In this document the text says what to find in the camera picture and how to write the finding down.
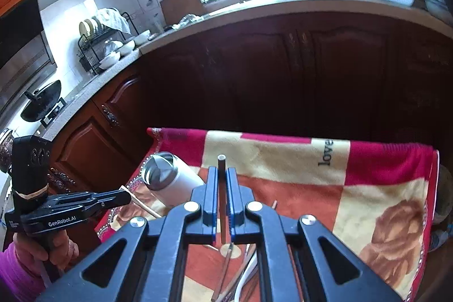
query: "cutting board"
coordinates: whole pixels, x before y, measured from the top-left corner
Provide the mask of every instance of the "cutting board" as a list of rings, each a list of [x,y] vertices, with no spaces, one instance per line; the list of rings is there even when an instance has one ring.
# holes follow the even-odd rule
[[[187,14],[202,16],[206,13],[201,0],[161,0],[160,6],[167,25],[179,23]]]

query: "pink sleeve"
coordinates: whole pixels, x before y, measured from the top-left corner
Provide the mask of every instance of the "pink sleeve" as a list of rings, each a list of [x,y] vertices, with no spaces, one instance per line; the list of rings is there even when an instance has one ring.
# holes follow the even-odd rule
[[[0,252],[0,278],[20,302],[31,302],[44,290],[41,278],[26,272],[17,260],[14,243]]]

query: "plate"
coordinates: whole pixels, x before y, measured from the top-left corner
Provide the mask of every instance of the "plate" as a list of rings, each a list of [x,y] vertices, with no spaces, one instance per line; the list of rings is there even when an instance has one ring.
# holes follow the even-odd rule
[[[79,32],[80,36],[85,35],[89,37],[91,35],[90,25],[88,25],[85,21],[79,23]]]
[[[85,22],[88,24],[88,27],[90,28],[90,34],[91,35],[95,34],[97,32],[97,22],[92,18],[87,18]]]

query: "metal rod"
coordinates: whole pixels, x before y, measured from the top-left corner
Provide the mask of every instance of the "metal rod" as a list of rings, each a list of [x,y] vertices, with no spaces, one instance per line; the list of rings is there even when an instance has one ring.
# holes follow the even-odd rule
[[[227,226],[227,157],[220,154],[218,160],[219,173],[219,216],[220,216],[220,237],[221,243],[224,245],[227,242],[226,226]]]

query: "hand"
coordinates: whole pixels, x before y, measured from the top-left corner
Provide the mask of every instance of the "hand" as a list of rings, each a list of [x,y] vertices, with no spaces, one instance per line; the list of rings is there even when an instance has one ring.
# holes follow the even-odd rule
[[[79,247],[71,241],[65,230],[59,231],[53,238],[55,248],[50,254],[32,238],[24,233],[15,233],[13,236],[17,260],[26,271],[36,276],[40,275],[40,269],[36,265],[37,260],[50,262],[59,269],[64,270],[71,260],[79,256]]]

